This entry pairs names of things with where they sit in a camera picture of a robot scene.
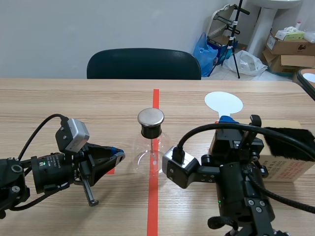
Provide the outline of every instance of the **wooden table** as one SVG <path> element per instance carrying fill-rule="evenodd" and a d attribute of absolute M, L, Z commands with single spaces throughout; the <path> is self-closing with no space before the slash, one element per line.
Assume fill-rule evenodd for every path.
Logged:
<path fill-rule="evenodd" d="M 132 167 L 132 142 L 140 132 L 139 111 L 152 107 L 153 89 L 160 89 L 160 108 L 165 113 L 162 129 L 174 143 L 192 128 L 218 119 L 204 103 L 205 95 L 212 91 L 230 92 L 244 102 L 235 119 L 258 114 L 262 119 L 298 120 L 315 132 L 314 101 L 289 82 L 0 79 L 1 158 L 17 157 L 34 129 L 53 113 L 85 122 L 91 143 L 126 152 L 115 174 L 104 176 L 92 188 L 98 206 L 89 207 L 82 187 L 72 185 L 28 210 L 7 211 L 0 221 L 0 235 L 145 236 L 148 180 L 139 178 Z M 58 119 L 50 121 L 24 157 L 58 151 L 55 132 L 59 127 Z M 213 134 L 194 136 L 185 144 L 185 151 L 200 158 L 208 152 Z M 314 206 L 314 179 L 312 168 L 295 183 L 268 183 L 266 187 Z M 37 198 L 31 174 L 27 186 L 30 200 Z M 184 190 L 168 180 L 158 194 L 159 236 L 222 236 L 230 229 L 213 231 L 207 226 L 208 218 L 219 215 L 214 184 L 193 183 Z M 312 214 L 271 202 L 275 229 L 296 236 L 314 235 Z"/>

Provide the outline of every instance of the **silver lid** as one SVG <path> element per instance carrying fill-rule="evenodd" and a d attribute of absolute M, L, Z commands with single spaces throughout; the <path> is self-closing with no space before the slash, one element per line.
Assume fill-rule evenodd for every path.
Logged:
<path fill-rule="evenodd" d="M 156 127 L 164 121 L 164 113 L 157 108 L 147 108 L 138 115 L 138 122 L 144 127 Z"/>

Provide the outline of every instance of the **black chair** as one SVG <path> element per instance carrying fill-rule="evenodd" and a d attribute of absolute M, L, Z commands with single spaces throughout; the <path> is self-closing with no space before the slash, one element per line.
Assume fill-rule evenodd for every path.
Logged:
<path fill-rule="evenodd" d="M 197 59 L 186 52 L 153 49 L 112 49 L 89 61 L 88 79 L 201 80 Z"/>
<path fill-rule="evenodd" d="M 304 74 L 315 74 L 315 69 L 301 69 L 297 72 L 297 79 L 301 83 L 301 87 L 315 101 L 315 83 L 309 82 L 304 78 Z"/>

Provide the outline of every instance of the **white plastic bag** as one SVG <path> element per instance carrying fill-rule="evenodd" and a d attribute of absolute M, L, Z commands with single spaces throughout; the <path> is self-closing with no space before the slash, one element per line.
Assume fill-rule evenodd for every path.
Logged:
<path fill-rule="evenodd" d="M 238 53 L 235 54 L 235 58 L 238 71 L 241 74 L 256 76 L 260 75 L 268 68 L 261 62 L 260 59 L 246 51 L 239 51 Z M 233 56 L 231 56 L 228 60 L 224 61 L 223 67 L 225 69 L 229 69 L 231 71 L 236 72 Z"/>

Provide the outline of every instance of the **orange marking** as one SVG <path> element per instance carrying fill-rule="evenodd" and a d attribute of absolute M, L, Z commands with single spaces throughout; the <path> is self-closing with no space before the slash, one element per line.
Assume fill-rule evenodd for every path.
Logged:
<path fill-rule="evenodd" d="M 107 172 L 107 175 L 113 175 L 115 173 L 115 168 L 111 169 L 109 172 Z"/>
<path fill-rule="evenodd" d="M 159 109 L 159 89 L 153 90 L 153 108 Z M 158 156 L 158 139 L 153 140 L 153 152 Z M 150 156 L 147 236 L 158 236 L 158 161 Z"/>

